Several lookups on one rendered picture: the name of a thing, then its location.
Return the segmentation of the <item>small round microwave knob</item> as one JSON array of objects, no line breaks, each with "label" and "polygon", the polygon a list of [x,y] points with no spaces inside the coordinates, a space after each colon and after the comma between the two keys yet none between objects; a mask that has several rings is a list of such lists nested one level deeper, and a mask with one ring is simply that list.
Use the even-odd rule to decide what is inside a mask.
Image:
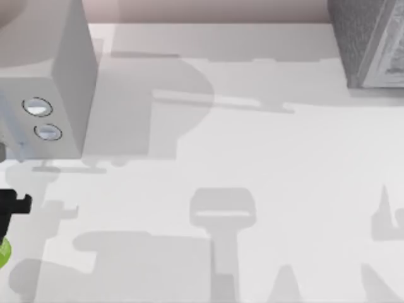
[{"label": "small round microwave knob", "polygon": [[44,141],[57,141],[62,138],[62,131],[54,124],[43,124],[35,126],[35,135]]}]

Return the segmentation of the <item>large round microwave knob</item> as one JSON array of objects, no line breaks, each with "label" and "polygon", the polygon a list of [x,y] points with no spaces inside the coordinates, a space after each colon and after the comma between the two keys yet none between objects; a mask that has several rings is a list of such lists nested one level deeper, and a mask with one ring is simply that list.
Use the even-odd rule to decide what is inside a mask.
[{"label": "large round microwave knob", "polygon": [[40,97],[32,97],[22,101],[23,109],[35,117],[47,117],[53,112],[53,107],[50,102]]}]

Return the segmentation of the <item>pale microwave oven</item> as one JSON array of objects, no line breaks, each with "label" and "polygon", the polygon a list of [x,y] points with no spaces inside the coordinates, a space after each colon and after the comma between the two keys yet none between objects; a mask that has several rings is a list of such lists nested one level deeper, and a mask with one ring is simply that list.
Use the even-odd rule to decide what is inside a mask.
[{"label": "pale microwave oven", "polygon": [[[97,73],[83,0],[0,0],[0,143],[18,160],[81,157]],[[28,114],[21,103],[32,97],[52,114]],[[62,138],[38,138],[43,124]]]}]

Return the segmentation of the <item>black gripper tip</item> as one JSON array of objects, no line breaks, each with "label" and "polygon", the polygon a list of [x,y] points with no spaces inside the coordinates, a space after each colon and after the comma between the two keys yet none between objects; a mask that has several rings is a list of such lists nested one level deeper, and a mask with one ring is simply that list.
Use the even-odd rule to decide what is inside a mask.
[{"label": "black gripper tip", "polygon": [[0,189],[0,245],[3,243],[13,215],[29,214],[32,209],[32,197],[26,194],[18,199],[14,189]]}]

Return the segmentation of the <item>grey cabinet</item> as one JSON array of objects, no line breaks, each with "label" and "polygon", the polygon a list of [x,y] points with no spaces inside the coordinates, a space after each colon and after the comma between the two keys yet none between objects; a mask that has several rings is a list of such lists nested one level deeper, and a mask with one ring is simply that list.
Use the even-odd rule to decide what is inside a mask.
[{"label": "grey cabinet", "polygon": [[328,0],[349,88],[404,89],[404,0]]}]

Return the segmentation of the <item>green bottle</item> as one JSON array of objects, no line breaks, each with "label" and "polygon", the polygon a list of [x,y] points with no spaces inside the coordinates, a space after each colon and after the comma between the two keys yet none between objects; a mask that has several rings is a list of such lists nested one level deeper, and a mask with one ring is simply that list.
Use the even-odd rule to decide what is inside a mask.
[{"label": "green bottle", "polygon": [[0,268],[3,268],[5,264],[9,261],[12,253],[12,247],[7,240],[7,238],[4,238],[1,243],[0,243]]}]

